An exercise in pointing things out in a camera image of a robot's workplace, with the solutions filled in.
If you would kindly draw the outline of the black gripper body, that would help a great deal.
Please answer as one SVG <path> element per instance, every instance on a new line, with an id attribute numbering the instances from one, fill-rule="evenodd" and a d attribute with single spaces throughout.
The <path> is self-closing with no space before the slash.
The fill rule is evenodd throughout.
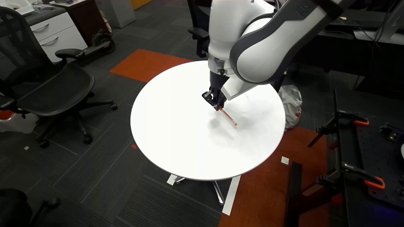
<path id="1" fill-rule="evenodd" d="M 221 89 L 227 81 L 223 75 L 209 73 L 209 89 L 202 94 L 202 97 L 211 105 L 214 106 L 217 102 L 224 102 L 226 97 Z"/>

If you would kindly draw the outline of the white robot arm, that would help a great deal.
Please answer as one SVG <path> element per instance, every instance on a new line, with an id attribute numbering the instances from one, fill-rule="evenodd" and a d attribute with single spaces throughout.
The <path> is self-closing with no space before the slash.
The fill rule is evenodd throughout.
<path id="1" fill-rule="evenodd" d="M 355 0 L 212 0 L 209 89 L 203 99 L 216 110 L 256 85 L 280 77 L 294 56 Z"/>

